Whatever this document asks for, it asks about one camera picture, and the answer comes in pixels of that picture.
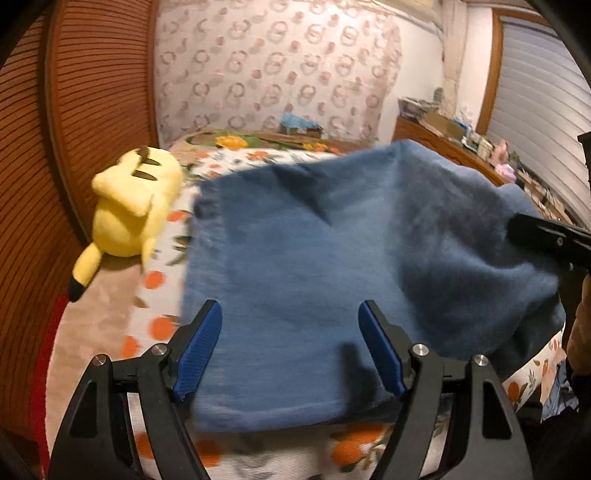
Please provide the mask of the person's right hand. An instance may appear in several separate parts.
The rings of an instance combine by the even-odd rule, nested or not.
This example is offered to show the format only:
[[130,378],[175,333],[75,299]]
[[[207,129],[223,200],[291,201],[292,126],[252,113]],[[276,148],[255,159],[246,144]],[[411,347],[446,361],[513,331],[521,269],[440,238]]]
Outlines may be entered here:
[[590,275],[582,286],[582,299],[576,310],[576,317],[567,345],[567,360],[575,375],[589,375],[591,372],[591,283]]

